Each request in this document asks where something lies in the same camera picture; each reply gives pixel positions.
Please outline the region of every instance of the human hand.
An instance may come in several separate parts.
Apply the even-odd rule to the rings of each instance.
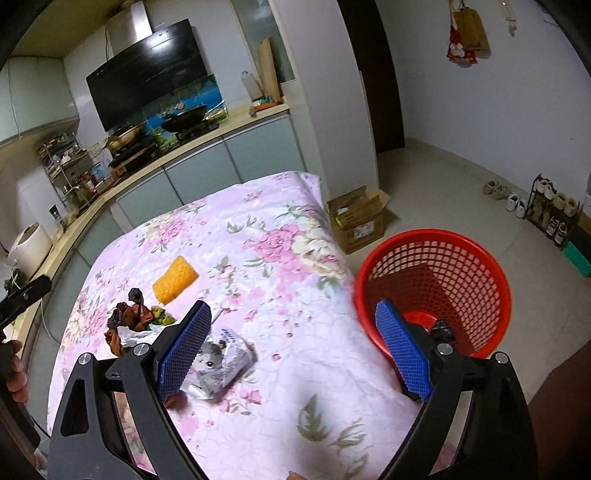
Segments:
[[[27,374],[24,371],[22,360],[16,356],[22,348],[22,343],[18,340],[9,342],[12,346],[12,351],[15,354],[12,357],[12,369],[16,375],[13,375],[10,380],[6,382],[8,390],[12,392],[12,398],[17,402],[26,402],[29,399],[29,387],[27,386]]]

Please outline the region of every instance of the rice cooker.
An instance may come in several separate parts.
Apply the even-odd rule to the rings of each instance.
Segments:
[[[8,264],[16,265],[30,279],[51,250],[51,239],[39,223],[28,226],[21,233],[8,254]]]

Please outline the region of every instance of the wok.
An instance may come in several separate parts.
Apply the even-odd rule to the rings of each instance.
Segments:
[[[136,127],[123,127],[117,130],[113,135],[107,138],[105,148],[115,155],[121,148],[126,145],[134,143],[144,133],[144,126],[137,125]]]
[[[206,112],[207,105],[199,105],[177,115],[166,115],[162,128],[171,133],[184,132],[201,122]]]

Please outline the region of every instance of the yellow sponge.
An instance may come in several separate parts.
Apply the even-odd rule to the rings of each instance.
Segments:
[[[178,297],[198,277],[197,272],[183,257],[177,257],[166,273],[154,282],[152,289],[156,299],[166,305]]]

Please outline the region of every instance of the blue tile backsplash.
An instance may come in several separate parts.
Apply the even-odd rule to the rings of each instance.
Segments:
[[[207,110],[223,105],[214,75],[195,80],[149,103],[130,116],[125,124],[145,124],[146,133],[155,137],[159,146],[172,145],[177,139],[174,134],[162,129],[164,114],[180,113],[200,105],[207,105]]]

